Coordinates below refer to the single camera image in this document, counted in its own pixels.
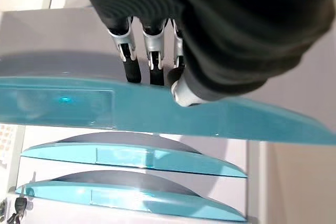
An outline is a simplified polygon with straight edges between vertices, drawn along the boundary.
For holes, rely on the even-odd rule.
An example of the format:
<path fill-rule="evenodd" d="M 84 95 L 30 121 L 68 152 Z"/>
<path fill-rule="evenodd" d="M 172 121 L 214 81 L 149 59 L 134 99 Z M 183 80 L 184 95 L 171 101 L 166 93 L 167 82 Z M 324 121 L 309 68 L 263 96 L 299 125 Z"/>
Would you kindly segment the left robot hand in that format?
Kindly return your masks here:
<path fill-rule="evenodd" d="M 329 31 L 334 0 L 89 0 L 103 23 L 125 31 L 134 16 L 145 30 L 173 19 L 186 66 L 175 70 L 184 107 L 246 94 L 295 68 Z"/>

